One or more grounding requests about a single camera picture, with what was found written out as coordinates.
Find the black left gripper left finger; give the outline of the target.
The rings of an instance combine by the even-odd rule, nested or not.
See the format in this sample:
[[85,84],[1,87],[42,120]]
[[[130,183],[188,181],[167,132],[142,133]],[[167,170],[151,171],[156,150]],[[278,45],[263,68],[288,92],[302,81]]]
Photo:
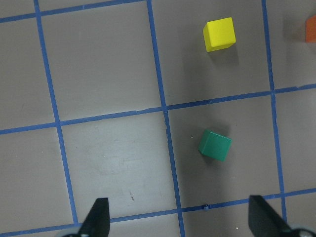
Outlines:
[[97,198],[78,231],[79,237],[107,237],[110,232],[108,198]]

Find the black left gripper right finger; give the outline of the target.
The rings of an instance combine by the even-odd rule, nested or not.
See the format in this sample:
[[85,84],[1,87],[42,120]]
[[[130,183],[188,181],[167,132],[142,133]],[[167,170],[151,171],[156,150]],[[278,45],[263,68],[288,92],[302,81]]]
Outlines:
[[254,237],[293,237],[293,230],[260,195],[249,196],[248,225]]

